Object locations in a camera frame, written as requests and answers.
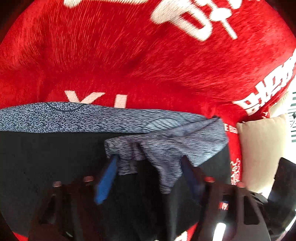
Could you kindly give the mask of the red blanket with white characters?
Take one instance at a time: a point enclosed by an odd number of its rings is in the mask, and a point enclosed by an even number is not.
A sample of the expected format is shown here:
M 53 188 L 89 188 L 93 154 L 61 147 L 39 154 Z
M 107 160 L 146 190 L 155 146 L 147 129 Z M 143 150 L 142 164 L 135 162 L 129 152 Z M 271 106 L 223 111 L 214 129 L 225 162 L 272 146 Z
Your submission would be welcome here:
M 267 120 L 295 81 L 295 37 L 266 1 L 32 1 L 1 30 L 1 108 L 68 101 Z

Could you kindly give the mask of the black pants with patterned waistband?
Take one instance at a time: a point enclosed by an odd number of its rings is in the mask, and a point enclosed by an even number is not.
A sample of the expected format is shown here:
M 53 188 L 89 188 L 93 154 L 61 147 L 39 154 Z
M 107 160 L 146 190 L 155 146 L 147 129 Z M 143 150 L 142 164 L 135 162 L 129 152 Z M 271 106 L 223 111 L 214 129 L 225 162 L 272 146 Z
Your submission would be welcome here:
M 199 219 L 182 156 L 230 183 L 228 138 L 220 118 L 157 109 L 35 103 L 1 110 L 1 212 L 28 235 L 34 210 L 54 181 L 101 171 L 117 154 L 118 173 L 98 207 L 111 240 L 172 239 Z

